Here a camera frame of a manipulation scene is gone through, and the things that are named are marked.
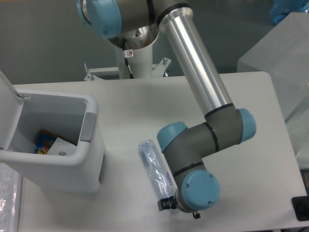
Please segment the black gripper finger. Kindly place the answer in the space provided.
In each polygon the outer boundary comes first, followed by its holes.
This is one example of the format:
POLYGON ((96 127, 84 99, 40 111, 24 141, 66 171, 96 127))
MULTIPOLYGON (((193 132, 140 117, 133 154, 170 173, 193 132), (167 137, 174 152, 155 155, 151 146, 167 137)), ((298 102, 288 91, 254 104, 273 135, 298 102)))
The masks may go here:
POLYGON ((167 198, 160 199, 157 202, 157 205, 158 205, 159 211, 177 209, 177 202, 176 202, 174 196, 170 196, 170 197, 167 197, 167 198))

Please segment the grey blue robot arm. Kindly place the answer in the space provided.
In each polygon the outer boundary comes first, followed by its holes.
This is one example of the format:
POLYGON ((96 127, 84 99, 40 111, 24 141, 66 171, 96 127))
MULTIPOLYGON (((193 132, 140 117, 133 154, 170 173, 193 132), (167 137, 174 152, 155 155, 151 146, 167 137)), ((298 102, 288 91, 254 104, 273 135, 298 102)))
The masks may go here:
POLYGON ((254 137, 256 122, 236 108, 193 21, 186 0, 78 0, 82 23, 120 49, 121 78, 137 78, 138 50, 164 33, 176 55, 204 121, 193 127, 184 122, 166 125, 157 140, 176 182, 176 191, 158 201, 160 211, 178 209, 200 217, 200 211, 219 199, 220 186, 203 158, 254 137))

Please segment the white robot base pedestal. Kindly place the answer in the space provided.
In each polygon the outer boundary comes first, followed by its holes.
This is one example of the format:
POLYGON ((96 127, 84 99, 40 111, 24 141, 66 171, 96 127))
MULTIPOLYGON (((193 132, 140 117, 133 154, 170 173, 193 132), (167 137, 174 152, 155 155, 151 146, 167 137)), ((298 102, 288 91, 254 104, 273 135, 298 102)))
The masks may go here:
POLYGON ((108 68, 88 68, 84 64, 86 76, 85 81, 97 79, 147 79, 152 77, 167 77, 168 67, 171 59, 164 57, 158 63, 153 63, 153 46, 142 49, 123 50, 114 48, 116 55, 116 67, 108 68))

